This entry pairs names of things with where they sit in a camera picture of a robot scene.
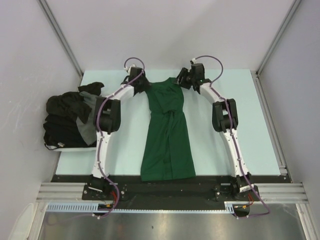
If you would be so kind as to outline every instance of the reflective floor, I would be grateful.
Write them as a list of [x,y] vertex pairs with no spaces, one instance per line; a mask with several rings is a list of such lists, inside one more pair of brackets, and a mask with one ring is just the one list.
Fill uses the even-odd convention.
[[[236,220],[231,214],[112,213],[104,219],[47,212],[39,240],[305,240],[295,204]],[[255,204],[251,212],[263,212]]]

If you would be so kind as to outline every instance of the white tabletop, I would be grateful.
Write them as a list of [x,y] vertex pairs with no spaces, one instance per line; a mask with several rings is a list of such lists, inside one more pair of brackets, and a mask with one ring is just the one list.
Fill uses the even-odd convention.
[[[146,70],[150,82],[162,82],[175,77],[179,70]],[[214,79],[219,70],[207,70],[205,75]],[[84,73],[81,85],[102,82],[102,95],[117,90],[126,76],[123,70]],[[238,140],[243,159],[252,175],[279,175],[266,122],[248,69],[227,69],[213,85],[226,98],[236,101],[238,112]],[[182,88],[183,111],[186,118],[191,152],[196,174],[229,175],[227,152],[220,135],[212,125],[212,105],[192,89]],[[108,159],[112,161],[112,175],[140,175],[144,155],[150,110],[145,92],[121,104],[121,126],[115,133]],[[95,161],[94,151],[62,152],[57,175],[89,175]]]

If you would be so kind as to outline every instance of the pile of clothes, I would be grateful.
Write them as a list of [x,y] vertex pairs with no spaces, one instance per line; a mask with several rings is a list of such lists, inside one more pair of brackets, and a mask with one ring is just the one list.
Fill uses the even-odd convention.
[[46,103],[48,116],[43,124],[45,146],[57,148],[88,148],[97,145],[94,113],[101,82],[79,86],[79,92],[52,96]]

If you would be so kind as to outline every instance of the wall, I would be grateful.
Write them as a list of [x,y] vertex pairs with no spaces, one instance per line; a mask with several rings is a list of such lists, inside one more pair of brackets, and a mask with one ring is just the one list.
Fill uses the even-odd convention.
[[0,233],[35,201],[58,158],[45,149],[46,100],[80,79],[36,0],[0,2]]
[[289,171],[320,224],[320,1],[302,4],[262,72]]
[[256,70],[292,2],[48,0],[86,70],[120,70],[131,56],[148,69],[179,69],[207,54],[229,69]]

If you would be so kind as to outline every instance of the green garment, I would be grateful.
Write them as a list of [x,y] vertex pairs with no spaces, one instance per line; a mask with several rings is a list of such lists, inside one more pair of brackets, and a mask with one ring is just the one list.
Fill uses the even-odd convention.
[[146,91],[151,119],[141,166],[142,181],[196,176],[183,112],[184,95],[176,78],[151,83]]

